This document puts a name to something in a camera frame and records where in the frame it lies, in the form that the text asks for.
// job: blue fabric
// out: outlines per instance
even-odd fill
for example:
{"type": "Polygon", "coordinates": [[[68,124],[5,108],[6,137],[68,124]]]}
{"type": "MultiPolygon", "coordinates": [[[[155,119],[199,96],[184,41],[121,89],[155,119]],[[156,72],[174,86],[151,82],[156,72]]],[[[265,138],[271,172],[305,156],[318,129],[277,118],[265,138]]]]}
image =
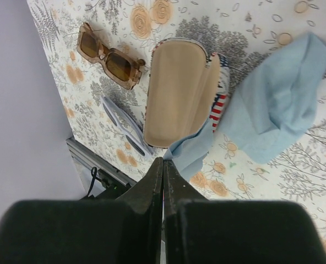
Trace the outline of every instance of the blue fabric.
{"type": "Polygon", "coordinates": [[[202,160],[213,144],[212,120],[207,119],[195,134],[175,141],[163,159],[173,160],[180,175],[187,181],[202,169],[202,160]]]}
{"type": "Polygon", "coordinates": [[[258,163],[267,163],[311,126],[326,45],[308,33],[273,53],[237,87],[219,131],[258,163]]]}

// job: tablecloth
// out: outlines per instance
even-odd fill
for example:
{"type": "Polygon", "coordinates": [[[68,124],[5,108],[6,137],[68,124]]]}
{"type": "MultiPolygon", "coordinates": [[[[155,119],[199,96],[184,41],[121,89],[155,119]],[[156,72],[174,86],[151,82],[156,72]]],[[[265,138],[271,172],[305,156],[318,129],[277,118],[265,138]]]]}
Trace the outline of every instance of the tablecloth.
{"type": "MultiPolygon", "coordinates": [[[[229,96],[264,58],[296,36],[313,31],[326,42],[326,0],[28,0],[28,4],[75,139],[135,180],[142,178],[152,159],[142,159],[113,126],[99,97],[110,96],[142,127],[150,58],[158,42],[187,37],[200,41],[209,53],[224,54],[231,69],[229,96]],[[84,21],[108,46],[147,62],[132,91],[120,88],[101,65],[90,64],[76,52],[84,21]]],[[[256,164],[217,133],[191,184],[209,199],[298,202],[313,219],[326,249],[326,74],[317,108],[311,128],[268,164],[256,164]]],[[[155,156],[164,152],[156,149],[155,156]]]]}

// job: sunglasses lens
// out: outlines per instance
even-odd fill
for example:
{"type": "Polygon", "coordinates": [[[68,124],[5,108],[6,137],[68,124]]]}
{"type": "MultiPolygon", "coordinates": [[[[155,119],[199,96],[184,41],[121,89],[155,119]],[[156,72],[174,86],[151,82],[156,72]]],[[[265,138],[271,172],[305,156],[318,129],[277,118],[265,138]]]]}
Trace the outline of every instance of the sunglasses lens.
{"type": "Polygon", "coordinates": [[[135,142],[129,136],[126,135],[126,139],[134,147],[134,149],[136,149],[142,156],[145,156],[145,152],[138,145],[136,145],[135,142]]]}
{"type": "Polygon", "coordinates": [[[107,69],[122,81],[128,81],[131,72],[130,63],[116,53],[109,53],[107,58],[107,69]]]}
{"type": "Polygon", "coordinates": [[[95,58],[98,55],[97,42],[87,32],[83,33],[82,35],[80,48],[87,56],[91,58],[95,58]]]}
{"type": "Polygon", "coordinates": [[[110,118],[110,120],[112,120],[113,124],[116,126],[117,122],[115,122],[115,119],[113,118],[113,116],[111,115],[111,113],[107,110],[107,108],[105,107],[105,105],[103,104],[103,108],[104,111],[106,111],[107,116],[110,118]]]}

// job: white wall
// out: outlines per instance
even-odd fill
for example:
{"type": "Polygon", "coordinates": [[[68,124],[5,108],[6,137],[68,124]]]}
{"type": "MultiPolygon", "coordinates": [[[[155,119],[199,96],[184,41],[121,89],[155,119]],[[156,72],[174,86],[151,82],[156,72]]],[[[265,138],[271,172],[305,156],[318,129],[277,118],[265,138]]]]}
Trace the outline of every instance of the white wall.
{"type": "Polygon", "coordinates": [[[0,1],[0,216],[21,199],[85,195],[71,129],[26,0],[0,1]]]}

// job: floral pattern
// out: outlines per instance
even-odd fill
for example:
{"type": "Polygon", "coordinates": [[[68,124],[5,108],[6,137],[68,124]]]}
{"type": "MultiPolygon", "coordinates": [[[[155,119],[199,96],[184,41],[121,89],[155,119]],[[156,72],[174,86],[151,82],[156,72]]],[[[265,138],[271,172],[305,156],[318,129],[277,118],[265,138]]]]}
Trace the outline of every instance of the floral pattern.
{"type": "MultiPolygon", "coordinates": [[[[213,0],[205,5],[202,0],[28,0],[28,4],[76,140],[135,180],[145,175],[153,159],[144,159],[127,142],[102,109],[100,96],[109,96],[143,127],[151,53],[161,40],[187,37],[200,41],[209,53],[224,54],[230,63],[229,96],[267,56],[299,34],[314,31],[326,42],[326,1],[213,0]],[[77,53],[84,21],[106,45],[146,61],[132,91],[119,87],[101,65],[90,64],[77,53]]],[[[318,88],[317,108],[314,125],[268,164],[253,162],[217,131],[191,184],[209,199],[298,202],[326,249],[326,74],[318,88]]],[[[156,148],[154,156],[164,152],[156,148]]]]}

